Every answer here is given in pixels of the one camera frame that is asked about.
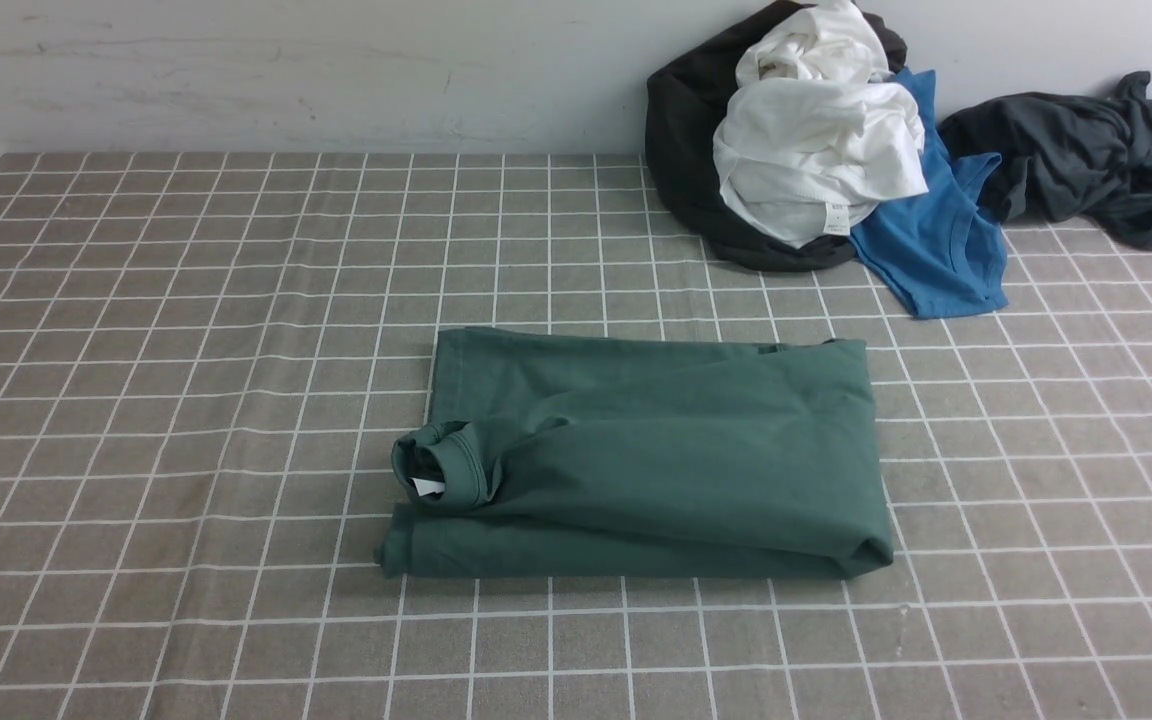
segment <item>white wall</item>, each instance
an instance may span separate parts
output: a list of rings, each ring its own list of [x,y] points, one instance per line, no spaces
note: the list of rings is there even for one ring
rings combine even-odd
[[[636,151],[760,0],[0,0],[0,150]],[[941,109],[1152,69],[1152,0],[861,0]]]

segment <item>grid pattern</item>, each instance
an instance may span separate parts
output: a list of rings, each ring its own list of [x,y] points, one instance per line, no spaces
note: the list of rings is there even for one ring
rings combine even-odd
[[[711,262],[636,156],[0,161],[0,719],[1152,717],[1152,255],[1011,305]],[[381,579],[439,327],[864,338],[896,563]]]

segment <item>crumpled clothing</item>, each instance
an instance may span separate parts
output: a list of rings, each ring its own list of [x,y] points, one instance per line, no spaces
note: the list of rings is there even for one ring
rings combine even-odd
[[[915,318],[958,318],[1007,305],[1007,250],[998,222],[977,206],[998,156],[950,161],[937,135],[937,74],[901,70],[896,82],[918,100],[927,126],[923,174],[929,191],[884,202],[851,228],[861,263],[873,270]]]
[[[737,77],[742,65],[746,79],[750,68],[770,76],[728,101],[714,168],[728,209],[758,232],[803,247],[846,236],[878,202],[927,191],[918,104],[895,83],[867,83],[886,56],[850,1],[795,13],[748,51]]]
[[[736,63],[750,46],[804,5],[773,0],[761,10],[702,41],[647,79],[643,159],[652,172],[660,204],[687,229],[705,238],[717,258],[765,273],[808,273],[855,258],[847,237],[824,236],[804,247],[759,232],[727,205],[714,167],[714,131],[736,94]],[[878,15],[863,13],[874,29],[887,67],[905,67],[905,41]]]
[[[998,220],[1087,215],[1112,237],[1152,250],[1152,100],[1149,73],[1124,76],[1108,99],[1009,94],[941,123],[954,158],[998,152],[980,205]]]
[[[736,63],[742,88],[772,77],[865,83],[887,79],[887,51],[851,3],[823,5],[772,28]]]

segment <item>clothes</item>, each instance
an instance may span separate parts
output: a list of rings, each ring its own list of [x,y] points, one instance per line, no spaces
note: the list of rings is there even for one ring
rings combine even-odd
[[[937,74],[901,70],[927,127],[923,174],[927,195],[884,202],[851,230],[861,263],[873,270],[915,318],[957,318],[1007,305],[1002,232],[977,206],[998,154],[950,161],[937,135]]]
[[[892,561],[864,344],[445,331],[385,575],[850,578]],[[420,495],[414,479],[445,483]]]
[[[736,85],[768,77],[864,85],[890,73],[882,41],[861,10],[851,3],[828,3],[795,13],[741,55]]]
[[[1010,94],[941,123],[954,158],[998,152],[980,205],[1000,220],[1087,215],[1127,245],[1152,250],[1152,100],[1149,73],[1124,76],[1107,100]]]
[[[900,85],[867,84],[886,77],[880,48],[851,0],[829,0],[741,58],[741,89],[714,132],[728,209],[803,247],[849,233],[879,200],[927,191],[918,104]]]
[[[670,61],[647,82],[644,156],[660,202],[700,234],[718,258],[764,272],[813,272],[855,258],[846,237],[788,247],[733,213],[718,191],[714,131],[736,92],[736,63],[773,26],[801,9],[804,5],[776,0]],[[878,15],[867,14],[865,20],[882,41],[887,67],[904,67],[905,41]]]

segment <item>white label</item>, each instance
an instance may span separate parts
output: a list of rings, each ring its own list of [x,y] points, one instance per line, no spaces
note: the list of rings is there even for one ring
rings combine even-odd
[[[847,218],[847,206],[835,205],[832,202],[824,204],[824,234],[851,234],[851,220]]]
[[[412,478],[412,485],[416,486],[416,495],[434,495],[435,492],[444,492],[447,488],[447,483],[444,480],[426,480],[425,478]]]

